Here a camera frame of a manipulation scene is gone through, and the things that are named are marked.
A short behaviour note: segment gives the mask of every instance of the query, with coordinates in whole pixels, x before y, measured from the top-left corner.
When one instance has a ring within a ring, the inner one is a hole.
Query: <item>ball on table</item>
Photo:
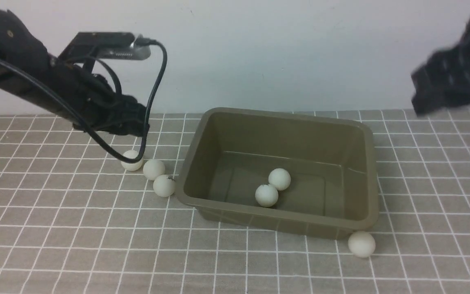
[[[157,177],[164,175],[165,172],[164,163],[157,159],[148,160],[142,168],[142,173],[149,180],[155,180]]]
[[[123,154],[124,157],[126,158],[136,158],[139,156],[139,153],[136,151],[136,150],[128,150],[126,151],[124,154]],[[123,162],[121,161],[121,165],[123,166],[123,168],[129,172],[134,172],[138,169],[140,169],[140,167],[142,166],[142,162],[143,160],[139,160],[138,162],[136,163],[127,163],[127,162]]]
[[[269,184],[273,185],[277,190],[283,191],[291,184],[291,175],[285,169],[273,169],[269,173],[268,177]]]
[[[175,181],[169,175],[160,175],[153,181],[153,191],[160,197],[170,197],[175,192]]]
[[[278,200],[277,188],[272,185],[260,185],[255,191],[255,200],[262,207],[272,207]]]
[[[370,233],[358,231],[349,236],[347,246],[356,257],[367,258],[375,251],[376,242]]]

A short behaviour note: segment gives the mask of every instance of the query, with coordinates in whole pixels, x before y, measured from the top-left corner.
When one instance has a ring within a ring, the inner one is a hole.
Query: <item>plastic bin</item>
[[[260,207],[255,190],[278,167],[291,185],[276,205]],[[344,238],[378,218],[373,135],[351,120],[214,108],[198,125],[175,193],[207,220]]]

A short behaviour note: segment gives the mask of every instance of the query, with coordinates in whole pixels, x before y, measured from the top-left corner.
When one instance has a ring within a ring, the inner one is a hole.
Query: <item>robotic arm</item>
[[[147,106],[122,93],[116,74],[100,59],[145,60],[150,45],[163,51],[161,71]],[[100,62],[112,76],[93,74]],[[128,32],[80,32],[58,56],[28,32],[10,11],[0,10],[0,89],[35,104],[86,131],[110,154],[124,162],[138,162],[144,153],[153,97],[166,68],[166,49],[158,41]],[[139,156],[126,158],[106,144],[96,131],[142,137]]]
[[[143,106],[122,93],[119,79],[99,58],[145,60],[150,56],[150,45],[162,49],[163,61],[149,102]],[[96,61],[110,73],[115,91],[103,76],[92,73]],[[124,162],[142,159],[151,104],[166,62],[161,43],[128,32],[80,32],[56,57],[17,16],[0,10],[0,89],[71,121],[75,129],[88,132]],[[455,46],[434,52],[411,77],[416,89],[412,105],[419,116],[470,105],[470,20]],[[139,156],[122,156],[96,131],[142,136]]]
[[[419,116],[470,105],[470,20],[460,41],[434,52],[412,73],[412,81],[412,105]]]

